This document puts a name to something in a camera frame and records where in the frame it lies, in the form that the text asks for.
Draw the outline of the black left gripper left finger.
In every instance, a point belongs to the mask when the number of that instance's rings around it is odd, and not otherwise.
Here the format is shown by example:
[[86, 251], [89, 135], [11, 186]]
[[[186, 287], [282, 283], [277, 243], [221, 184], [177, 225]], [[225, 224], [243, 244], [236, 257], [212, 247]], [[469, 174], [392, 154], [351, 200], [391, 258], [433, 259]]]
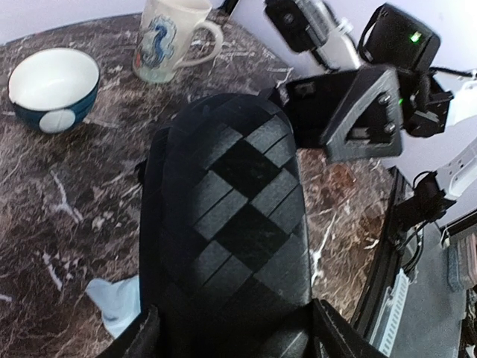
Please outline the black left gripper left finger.
[[97, 358], [161, 357], [160, 318], [154, 305], [141, 312]]

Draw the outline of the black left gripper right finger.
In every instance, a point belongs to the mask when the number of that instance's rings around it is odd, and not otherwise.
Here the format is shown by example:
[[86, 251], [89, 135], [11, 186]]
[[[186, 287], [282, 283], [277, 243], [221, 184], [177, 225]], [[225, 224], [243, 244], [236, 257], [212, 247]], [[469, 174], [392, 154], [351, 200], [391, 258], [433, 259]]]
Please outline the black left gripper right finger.
[[385, 358], [385, 355], [365, 341], [327, 301], [315, 298], [312, 301], [314, 337], [318, 348], [323, 348], [327, 357]]

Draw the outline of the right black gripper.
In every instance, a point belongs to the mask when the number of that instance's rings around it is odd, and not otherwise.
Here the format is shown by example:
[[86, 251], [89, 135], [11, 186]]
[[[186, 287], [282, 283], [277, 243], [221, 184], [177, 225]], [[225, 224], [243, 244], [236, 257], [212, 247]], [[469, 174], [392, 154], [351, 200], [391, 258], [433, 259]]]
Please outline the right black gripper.
[[332, 162], [402, 153], [402, 110], [394, 68], [365, 66], [303, 78], [276, 89], [298, 148], [322, 149]]

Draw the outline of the light blue cloth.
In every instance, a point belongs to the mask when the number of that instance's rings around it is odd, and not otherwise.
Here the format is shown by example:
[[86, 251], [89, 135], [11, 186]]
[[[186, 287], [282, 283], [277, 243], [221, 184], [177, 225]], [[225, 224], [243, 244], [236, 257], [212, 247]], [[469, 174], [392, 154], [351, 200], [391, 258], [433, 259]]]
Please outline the light blue cloth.
[[86, 294], [101, 311], [103, 325], [114, 339], [141, 312], [138, 275], [115, 283], [92, 279], [86, 287]]

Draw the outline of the black checkered glasses case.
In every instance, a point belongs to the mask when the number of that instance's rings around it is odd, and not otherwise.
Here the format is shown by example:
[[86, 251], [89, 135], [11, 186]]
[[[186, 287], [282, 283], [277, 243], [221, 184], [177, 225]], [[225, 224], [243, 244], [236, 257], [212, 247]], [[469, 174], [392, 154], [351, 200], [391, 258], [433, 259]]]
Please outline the black checkered glasses case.
[[156, 132], [143, 183], [140, 301], [157, 357], [311, 357], [306, 208], [291, 126], [224, 93]]

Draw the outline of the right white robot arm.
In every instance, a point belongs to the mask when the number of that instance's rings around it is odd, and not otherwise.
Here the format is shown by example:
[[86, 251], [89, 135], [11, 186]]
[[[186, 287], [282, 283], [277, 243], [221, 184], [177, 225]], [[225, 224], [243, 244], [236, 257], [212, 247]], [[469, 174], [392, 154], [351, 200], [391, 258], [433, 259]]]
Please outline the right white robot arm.
[[[298, 148], [323, 149], [332, 162], [402, 153], [401, 135], [428, 138], [443, 133], [456, 98], [443, 91], [434, 79], [436, 72], [475, 78], [471, 72], [431, 67], [440, 47], [440, 37], [428, 26], [385, 3], [378, 7], [363, 30], [357, 46], [348, 44], [343, 23], [324, 1], [265, 1], [265, 13], [288, 47], [308, 51], [327, 71], [286, 84], [289, 100], [285, 113], [291, 121]], [[336, 61], [323, 47], [339, 38], [342, 49]], [[416, 224], [421, 228], [439, 219], [456, 203], [458, 185], [469, 174], [476, 181], [476, 151], [468, 145], [449, 168], [424, 172], [412, 184], [414, 196], [391, 208], [398, 233]], [[449, 246], [448, 284], [453, 292], [476, 288], [476, 234]], [[332, 310], [325, 300], [314, 304], [320, 343], [329, 357], [388, 357], [397, 324], [397, 302], [389, 307], [379, 346], [367, 340]]]

